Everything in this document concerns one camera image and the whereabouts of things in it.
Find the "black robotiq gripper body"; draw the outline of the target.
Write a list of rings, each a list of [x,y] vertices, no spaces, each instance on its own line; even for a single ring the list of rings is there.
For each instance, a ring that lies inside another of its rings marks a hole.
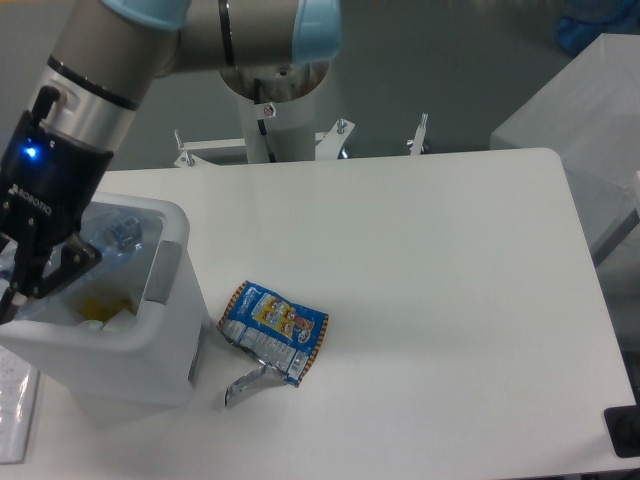
[[[1,158],[1,234],[34,256],[80,230],[114,153],[56,135],[22,113]]]

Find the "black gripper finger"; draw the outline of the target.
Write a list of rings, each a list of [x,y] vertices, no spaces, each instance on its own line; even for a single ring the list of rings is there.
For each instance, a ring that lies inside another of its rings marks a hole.
[[[53,247],[36,247],[33,236],[18,243],[14,256],[12,273],[12,293],[26,298],[41,299],[64,289],[101,260],[101,252],[85,241],[78,232],[73,233],[62,244],[59,252],[59,264],[45,274]]]
[[[18,244],[6,235],[1,235],[1,285],[5,289],[1,296],[1,324],[10,322],[18,307],[14,304],[14,297],[18,292],[17,283],[17,254]]]

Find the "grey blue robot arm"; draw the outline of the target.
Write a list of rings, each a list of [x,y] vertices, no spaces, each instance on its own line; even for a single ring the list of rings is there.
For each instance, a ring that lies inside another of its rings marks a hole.
[[[79,1],[1,159],[11,321],[102,259],[82,216],[152,83],[172,72],[333,59],[337,1]]]

